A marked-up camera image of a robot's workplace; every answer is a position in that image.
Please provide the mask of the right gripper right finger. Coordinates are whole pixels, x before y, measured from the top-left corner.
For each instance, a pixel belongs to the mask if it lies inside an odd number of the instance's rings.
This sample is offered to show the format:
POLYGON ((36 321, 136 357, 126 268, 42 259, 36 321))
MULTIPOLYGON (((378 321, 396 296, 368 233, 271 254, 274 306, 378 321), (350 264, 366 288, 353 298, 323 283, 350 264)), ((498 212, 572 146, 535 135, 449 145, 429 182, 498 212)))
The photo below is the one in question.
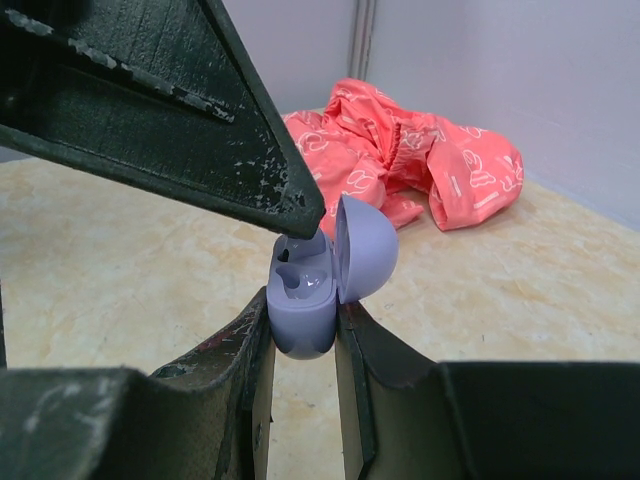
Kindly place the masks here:
POLYGON ((338 311, 349 479, 635 479, 639 367, 428 359, 358 304, 338 311))

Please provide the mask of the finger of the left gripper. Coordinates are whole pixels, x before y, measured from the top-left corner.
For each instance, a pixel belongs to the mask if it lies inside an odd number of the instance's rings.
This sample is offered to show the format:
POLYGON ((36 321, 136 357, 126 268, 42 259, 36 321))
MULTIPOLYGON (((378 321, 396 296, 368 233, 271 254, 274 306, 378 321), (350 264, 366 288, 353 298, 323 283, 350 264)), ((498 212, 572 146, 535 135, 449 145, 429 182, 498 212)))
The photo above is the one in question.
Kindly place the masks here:
POLYGON ((5 1, 4 147, 280 234, 324 200, 220 1, 5 1))

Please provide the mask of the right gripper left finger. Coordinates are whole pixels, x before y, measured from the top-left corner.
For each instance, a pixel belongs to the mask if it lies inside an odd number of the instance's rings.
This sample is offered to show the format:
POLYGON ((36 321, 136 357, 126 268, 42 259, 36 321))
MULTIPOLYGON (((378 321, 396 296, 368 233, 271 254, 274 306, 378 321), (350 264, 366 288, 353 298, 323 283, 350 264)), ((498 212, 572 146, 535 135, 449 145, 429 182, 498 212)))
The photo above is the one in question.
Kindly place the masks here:
POLYGON ((263 479, 275 346, 266 294, 152 374, 1 373, 5 479, 263 479))

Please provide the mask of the purple round charging case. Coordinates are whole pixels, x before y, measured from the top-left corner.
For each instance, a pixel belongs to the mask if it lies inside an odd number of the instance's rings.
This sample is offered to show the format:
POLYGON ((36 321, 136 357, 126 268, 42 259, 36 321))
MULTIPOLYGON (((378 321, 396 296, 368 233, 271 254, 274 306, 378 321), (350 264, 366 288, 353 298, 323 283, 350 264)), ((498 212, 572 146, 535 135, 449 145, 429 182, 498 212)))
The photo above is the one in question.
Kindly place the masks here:
POLYGON ((340 198, 334 236, 324 236, 326 250, 320 255, 288 262, 286 235, 276 240, 272 251, 266 286, 270 329, 277 348, 296 360, 328 352, 336 336, 338 307, 377 292, 398 259, 391 221, 352 196, 340 198))

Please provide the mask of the purple earbud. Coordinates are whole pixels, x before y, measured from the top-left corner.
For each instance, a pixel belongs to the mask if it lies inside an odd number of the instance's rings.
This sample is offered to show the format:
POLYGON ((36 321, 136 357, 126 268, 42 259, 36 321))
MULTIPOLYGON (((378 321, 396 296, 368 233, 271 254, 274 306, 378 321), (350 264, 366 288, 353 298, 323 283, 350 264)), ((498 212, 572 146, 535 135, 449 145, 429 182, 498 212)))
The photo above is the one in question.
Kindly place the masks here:
POLYGON ((317 230, 315 235, 308 240, 288 237, 285 249, 288 252, 288 262, 323 254, 326 250, 324 233, 317 230))

